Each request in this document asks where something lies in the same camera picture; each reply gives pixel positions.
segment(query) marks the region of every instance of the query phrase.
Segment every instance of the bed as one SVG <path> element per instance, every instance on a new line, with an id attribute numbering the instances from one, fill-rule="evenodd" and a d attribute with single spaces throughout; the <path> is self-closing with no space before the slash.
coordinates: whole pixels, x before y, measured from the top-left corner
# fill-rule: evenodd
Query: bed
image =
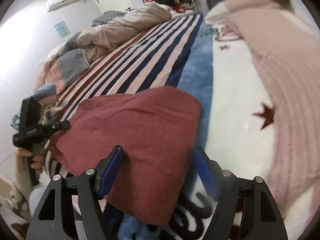
<path id="1" fill-rule="evenodd" d="M 201 15 L 174 19 L 128 40 L 96 60 L 72 86 L 59 95 L 62 120 L 69 119 L 86 98 L 115 93 L 136 93 L 169 85 L 196 97 L 202 117 L 196 146 L 205 149 L 222 169 L 253 179 L 268 177 L 274 157 L 275 129 L 267 115 L 273 104 L 242 39 L 215 40 L 223 26 L 207 26 Z M 71 176 L 48 152 L 46 172 Z M 165 227 L 146 224 L 124 214 L 119 239 L 201 239 L 216 203 L 206 196 L 191 167 L 178 200 L 184 226 L 174 219 Z M 288 209 L 284 223 L 288 238 L 298 239 L 315 215 L 320 202 L 315 181 Z M 236 239 L 241 212 L 234 220 Z"/>

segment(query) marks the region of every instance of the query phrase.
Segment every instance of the blue cloth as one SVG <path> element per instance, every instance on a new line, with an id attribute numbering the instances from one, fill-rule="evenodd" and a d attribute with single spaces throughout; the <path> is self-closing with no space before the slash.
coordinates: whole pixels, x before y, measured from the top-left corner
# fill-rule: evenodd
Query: blue cloth
<path id="1" fill-rule="evenodd" d="M 208 137 L 208 124 L 213 94 L 213 35 L 212 27 L 206 26 L 203 21 L 196 33 L 188 60 L 184 66 L 177 67 L 170 74 L 166 83 L 166 85 L 176 86 L 200 101 L 202 114 L 196 136 L 196 146 L 203 148 Z M 124 214 L 122 221 L 118 221 L 117 225 L 119 228 L 117 233 L 118 239 L 173 240 L 176 239 L 176 236 L 188 240 L 201 238 L 205 232 L 202 219 L 209 218 L 213 211 L 205 196 L 199 192 L 196 193 L 196 196 L 203 204 L 203 207 L 198 207 L 189 198 L 191 193 L 195 191 L 196 176 L 195 168 L 191 165 L 169 225 L 148 225 L 128 214 Z M 188 229 L 189 222 L 191 223 L 191 221 L 188 221 L 185 215 L 187 212 L 194 218 L 195 230 L 190 229 L 189 231 Z"/>
<path id="2" fill-rule="evenodd" d="M 57 88 L 56 88 L 56 84 L 55 83 L 47 83 L 41 87 L 39 87 L 39 89 L 34 92 L 32 94 L 32 97 L 39 102 L 41 99 L 49 97 L 49 96 L 53 96 L 57 94 Z M 12 117 L 11 123 L 10 125 L 16 130 L 19 131 L 19 124 L 20 124 L 20 112 L 21 109 L 19 110 L 19 112 L 17 114 L 15 114 Z"/>

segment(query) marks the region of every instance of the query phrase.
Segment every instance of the blue poster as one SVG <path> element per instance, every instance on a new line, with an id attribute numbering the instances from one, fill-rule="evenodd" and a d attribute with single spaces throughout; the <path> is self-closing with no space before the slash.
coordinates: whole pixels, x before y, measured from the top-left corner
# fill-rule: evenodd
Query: blue poster
<path id="1" fill-rule="evenodd" d="M 65 36 L 70 34 L 70 31 L 64 21 L 57 23 L 54 27 L 57 30 L 57 32 L 59 33 L 61 38 L 64 38 Z"/>

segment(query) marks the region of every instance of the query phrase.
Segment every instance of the folded maroon garment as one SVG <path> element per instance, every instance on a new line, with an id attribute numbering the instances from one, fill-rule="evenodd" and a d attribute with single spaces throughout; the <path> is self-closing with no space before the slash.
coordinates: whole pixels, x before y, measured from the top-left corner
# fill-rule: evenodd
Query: folded maroon garment
<path id="1" fill-rule="evenodd" d="M 79 104 L 71 129 L 52 136 L 49 149 L 79 175 L 121 145 L 126 155 L 108 201 L 145 223 L 165 225 L 189 167 L 200 112 L 193 96 L 169 86 L 94 97 Z"/>

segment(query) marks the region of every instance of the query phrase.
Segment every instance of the air conditioner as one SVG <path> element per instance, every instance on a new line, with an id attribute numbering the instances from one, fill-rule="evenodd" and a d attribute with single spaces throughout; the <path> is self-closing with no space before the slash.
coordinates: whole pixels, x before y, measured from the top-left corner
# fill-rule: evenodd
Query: air conditioner
<path id="1" fill-rule="evenodd" d="M 74 1 L 76 0 L 47 0 L 45 2 L 45 7 L 47 8 L 48 12 L 50 12 L 66 6 Z"/>

